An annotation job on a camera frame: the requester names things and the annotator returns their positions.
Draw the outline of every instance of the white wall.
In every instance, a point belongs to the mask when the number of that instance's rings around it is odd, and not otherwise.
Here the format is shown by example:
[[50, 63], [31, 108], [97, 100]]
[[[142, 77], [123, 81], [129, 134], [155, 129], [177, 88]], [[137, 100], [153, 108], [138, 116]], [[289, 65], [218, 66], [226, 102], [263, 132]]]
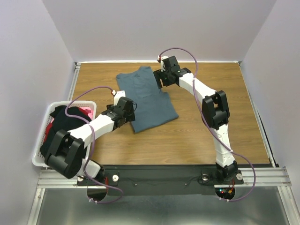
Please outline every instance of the white wall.
[[48, 104], [67, 97], [73, 62], [41, 0], [1, 1], [1, 224], [27, 224], [38, 180], [34, 143]]
[[300, 1], [278, 0], [241, 64], [273, 154], [300, 207]]
[[[43, 0], [75, 61], [242, 60], [275, 0]], [[191, 60], [176, 52], [180, 60]]]

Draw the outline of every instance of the wooden tabletop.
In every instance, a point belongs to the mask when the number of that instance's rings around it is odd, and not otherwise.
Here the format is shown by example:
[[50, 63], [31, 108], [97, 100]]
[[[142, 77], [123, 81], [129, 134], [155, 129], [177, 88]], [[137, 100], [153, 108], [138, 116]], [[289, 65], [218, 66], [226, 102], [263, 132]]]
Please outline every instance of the wooden tabletop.
[[[158, 63], [86, 63], [80, 67], [74, 98], [95, 86], [119, 90], [116, 75], [132, 73], [140, 66], [159, 69]], [[193, 63], [181, 68], [195, 70]], [[229, 138], [232, 149], [252, 163], [269, 163], [248, 93], [237, 63], [199, 63], [198, 79], [227, 94], [230, 118]], [[177, 85], [164, 87], [179, 118], [161, 126], [134, 134], [125, 124], [96, 140], [93, 160], [104, 165], [214, 164], [213, 139], [201, 120], [194, 97]], [[81, 97], [97, 104], [97, 114], [113, 104], [107, 89], [94, 90]], [[237, 157], [238, 163], [246, 163]]]

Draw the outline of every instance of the metal floor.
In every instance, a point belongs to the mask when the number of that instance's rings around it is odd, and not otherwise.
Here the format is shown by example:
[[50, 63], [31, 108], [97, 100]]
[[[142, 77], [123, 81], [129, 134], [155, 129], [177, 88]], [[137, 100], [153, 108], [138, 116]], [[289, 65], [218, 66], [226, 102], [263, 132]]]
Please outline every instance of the metal floor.
[[[237, 197], [249, 191], [236, 188]], [[88, 201], [86, 189], [47, 189], [39, 225], [286, 225], [277, 187], [257, 187], [239, 202], [215, 196], [125, 196], [108, 205]]]

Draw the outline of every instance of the screw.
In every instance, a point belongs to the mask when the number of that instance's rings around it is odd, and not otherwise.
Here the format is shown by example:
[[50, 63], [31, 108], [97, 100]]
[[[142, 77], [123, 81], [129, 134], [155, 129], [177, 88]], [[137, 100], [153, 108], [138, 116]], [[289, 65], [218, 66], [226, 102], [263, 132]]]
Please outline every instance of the screw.
[[242, 179], [243, 179], [243, 175], [240, 174], [240, 173], [238, 173], [238, 174], [236, 175], [236, 178], [237, 178], [238, 180], [242, 180]]
[[117, 182], [119, 180], [119, 176], [118, 175], [113, 175], [112, 180], [113, 180], [113, 182]]
[[208, 178], [209, 178], [209, 177], [208, 177], [207, 174], [205, 174], [205, 173], [202, 174], [202, 180], [203, 180], [203, 181], [208, 181]]

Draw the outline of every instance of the aluminum frame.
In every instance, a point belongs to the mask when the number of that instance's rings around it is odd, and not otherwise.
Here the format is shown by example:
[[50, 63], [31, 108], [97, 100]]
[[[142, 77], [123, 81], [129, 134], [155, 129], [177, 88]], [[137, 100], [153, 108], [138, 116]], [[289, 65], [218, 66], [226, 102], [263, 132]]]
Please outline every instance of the aluminum frame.
[[[75, 63], [75, 71], [74, 71], [74, 77], [72, 81], [72, 85], [70, 88], [68, 100], [71, 100], [73, 97], [73, 93], [75, 90], [77, 78], [79, 75], [79, 70], [81, 63], [77, 62]], [[288, 221], [290, 225], [299, 225], [300, 224], [300, 213], [296, 204], [296, 201], [294, 199], [292, 189], [291, 189], [291, 181], [288, 176], [288, 172], [285, 168], [275, 168], [275, 160], [272, 155], [272, 152], [270, 150], [268, 140], [266, 137], [266, 134], [263, 129], [262, 122], [259, 117], [259, 113], [255, 108], [255, 104], [252, 101], [251, 95], [247, 89], [249, 99], [255, 114], [255, 118], [259, 127], [259, 130], [262, 135], [263, 143], [266, 148], [267, 155], [270, 159], [270, 162], [273, 166], [267, 167], [267, 168], [256, 168], [256, 186], [260, 187], [269, 187], [269, 186], [277, 186], [279, 190], [279, 194], [281, 197], [281, 201], [283, 203]], [[244, 184], [243, 185], [237, 185], [239, 187], [249, 187], [253, 185], [253, 172], [251, 168], [241, 168], [240, 169], [243, 174]], [[38, 216], [39, 212], [41, 210], [45, 189], [46, 188], [87, 188], [87, 187], [79, 187], [77, 186], [77, 178], [73, 179], [66, 179], [62, 175], [60, 175], [58, 172], [50, 169], [43, 169], [41, 170], [38, 183], [37, 183], [37, 191], [36, 195], [32, 204], [28, 225], [35, 225], [38, 222]], [[218, 187], [224, 187], [222, 185], [215, 185], [216, 188]], [[92, 188], [105, 188], [103, 186], [96, 186]]]

